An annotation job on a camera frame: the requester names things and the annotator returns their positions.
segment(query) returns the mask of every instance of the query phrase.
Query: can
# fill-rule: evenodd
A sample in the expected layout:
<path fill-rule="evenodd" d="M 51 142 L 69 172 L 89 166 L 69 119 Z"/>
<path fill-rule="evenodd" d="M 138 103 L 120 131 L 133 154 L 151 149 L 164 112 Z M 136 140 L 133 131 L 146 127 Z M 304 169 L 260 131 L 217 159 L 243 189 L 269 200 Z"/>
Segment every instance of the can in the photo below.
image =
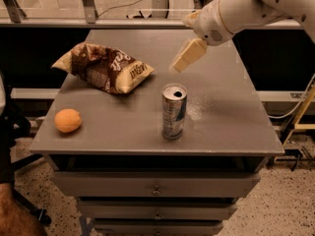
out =
<path fill-rule="evenodd" d="M 168 84 L 162 90 L 162 134 L 167 140 L 178 139 L 184 129 L 187 89 L 181 84 Z"/>

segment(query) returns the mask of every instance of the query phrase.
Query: table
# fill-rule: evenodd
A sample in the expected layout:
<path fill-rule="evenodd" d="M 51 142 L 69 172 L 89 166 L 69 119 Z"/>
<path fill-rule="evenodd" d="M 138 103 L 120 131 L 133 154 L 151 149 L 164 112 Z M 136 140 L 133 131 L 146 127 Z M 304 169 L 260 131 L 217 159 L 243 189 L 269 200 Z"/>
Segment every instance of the table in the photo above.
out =
<path fill-rule="evenodd" d="M 77 199 L 102 233 L 208 234 L 236 211 L 270 156 L 284 154 L 232 41 L 210 47 L 183 73 L 168 67 L 189 29 L 96 29 L 88 41 L 121 49 L 156 68 L 128 95 L 112 95 L 68 75 L 31 152 Z M 183 135 L 161 135 L 161 90 L 188 90 Z M 55 113 L 75 108 L 82 127 L 61 134 Z"/>

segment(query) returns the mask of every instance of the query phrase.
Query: crumpled bag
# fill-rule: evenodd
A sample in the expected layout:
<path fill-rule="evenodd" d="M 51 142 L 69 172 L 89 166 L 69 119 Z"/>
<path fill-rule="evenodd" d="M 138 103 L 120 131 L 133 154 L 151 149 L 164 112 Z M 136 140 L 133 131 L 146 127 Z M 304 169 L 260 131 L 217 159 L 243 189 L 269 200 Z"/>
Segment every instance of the crumpled bag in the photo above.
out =
<path fill-rule="evenodd" d="M 128 93 L 155 69 L 121 50 L 82 42 L 51 68 L 66 71 L 109 93 Z"/>

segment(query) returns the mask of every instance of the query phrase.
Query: gray drawer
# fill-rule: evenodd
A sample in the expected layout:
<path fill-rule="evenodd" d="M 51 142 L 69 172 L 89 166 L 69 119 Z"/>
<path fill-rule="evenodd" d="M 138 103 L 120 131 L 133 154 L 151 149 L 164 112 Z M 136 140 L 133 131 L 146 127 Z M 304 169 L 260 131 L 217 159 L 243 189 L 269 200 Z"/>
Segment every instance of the gray drawer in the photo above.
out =
<path fill-rule="evenodd" d="M 101 202 L 78 201 L 79 211 L 91 218 L 115 219 L 186 219 L 227 220 L 236 211 L 233 204 L 209 204 L 204 202 Z"/>
<path fill-rule="evenodd" d="M 94 220 L 94 229 L 104 234 L 150 234 L 150 235 L 215 235 L 222 229 L 220 222 L 188 221 L 113 221 Z"/>
<path fill-rule="evenodd" d="M 55 172 L 53 181 L 74 197 L 245 197 L 259 182 L 242 172 Z"/>

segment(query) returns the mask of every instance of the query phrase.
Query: cable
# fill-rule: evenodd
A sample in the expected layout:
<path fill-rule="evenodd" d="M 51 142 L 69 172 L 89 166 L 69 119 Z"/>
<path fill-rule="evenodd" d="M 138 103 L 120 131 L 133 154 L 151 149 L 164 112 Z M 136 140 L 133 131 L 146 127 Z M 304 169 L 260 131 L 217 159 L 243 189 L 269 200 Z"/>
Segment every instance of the cable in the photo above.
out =
<path fill-rule="evenodd" d="M 142 1 L 145 1 L 145 0 L 138 0 L 138 1 L 136 1 L 136 2 L 134 2 L 134 3 L 131 3 L 131 4 L 118 5 L 118 6 L 110 7 L 110 8 L 108 8 L 108 9 L 104 10 L 103 12 L 101 12 L 100 14 L 98 14 L 98 17 L 100 17 L 101 15 L 105 14 L 106 12 L 108 12 L 108 11 L 110 11 L 110 10 L 112 10 L 112 9 L 117 9 L 117 8 L 132 6 L 132 5 L 138 4 L 138 3 L 142 2 Z"/>
<path fill-rule="evenodd" d="M 305 96 L 306 96 L 306 93 L 309 91 L 309 88 L 312 86 L 313 84 L 313 81 L 315 79 L 315 74 L 312 76 L 311 80 L 309 81 L 307 87 L 306 87 L 306 90 L 304 91 L 301 99 L 297 102 L 297 104 L 293 107 L 293 109 L 291 109 L 289 112 L 287 112 L 286 114 L 282 115 L 282 116 L 273 116 L 273 115 L 268 115 L 269 118 L 272 118 L 272 119 L 283 119 L 285 118 L 286 116 L 289 116 L 290 114 L 292 114 L 298 107 L 299 105 L 303 102 Z"/>

